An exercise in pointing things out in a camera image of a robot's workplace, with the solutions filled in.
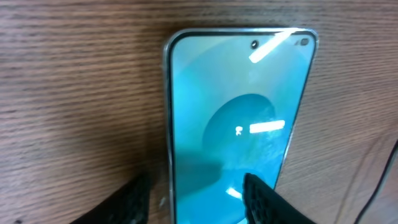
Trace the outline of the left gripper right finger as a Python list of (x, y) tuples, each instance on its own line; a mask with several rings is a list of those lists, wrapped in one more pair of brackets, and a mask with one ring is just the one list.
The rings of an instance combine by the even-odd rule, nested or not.
[(315, 224), (254, 174), (244, 176), (243, 203), (249, 224)]

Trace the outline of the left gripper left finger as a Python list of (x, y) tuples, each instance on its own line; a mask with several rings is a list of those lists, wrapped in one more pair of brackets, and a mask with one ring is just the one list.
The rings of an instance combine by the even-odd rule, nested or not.
[(141, 173), (71, 224), (147, 224), (151, 181)]

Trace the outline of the blue screen Galaxy smartphone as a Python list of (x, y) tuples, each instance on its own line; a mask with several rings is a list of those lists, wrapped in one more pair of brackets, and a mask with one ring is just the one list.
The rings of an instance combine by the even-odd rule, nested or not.
[(311, 29), (195, 28), (164, 47), (172, 223), (247, 223), (244, 177), (277, 185), (318, 48)]

